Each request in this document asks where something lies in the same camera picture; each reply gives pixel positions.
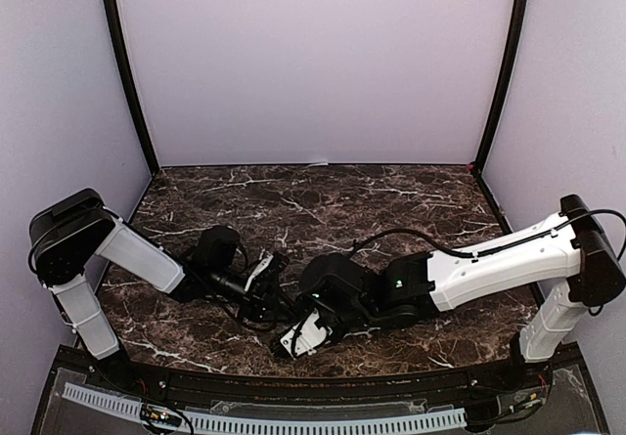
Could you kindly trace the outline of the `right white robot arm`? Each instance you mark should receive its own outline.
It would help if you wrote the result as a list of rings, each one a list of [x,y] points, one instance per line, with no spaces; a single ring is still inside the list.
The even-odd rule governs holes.
[[[596,214],[579,196],[565,196],[559,212],[527,229],[462,249],[438,245],[399,257],[379,273],[350,254],[318,256],[299,279],[298,301],[306,315],[280,344],[300,357],[353,329],[405,328],[486,295],[551,281],[548,298],[513,340],[513,357],[500,366],[500,382],[518,390],[589,309],[625,289],[621,255]]]

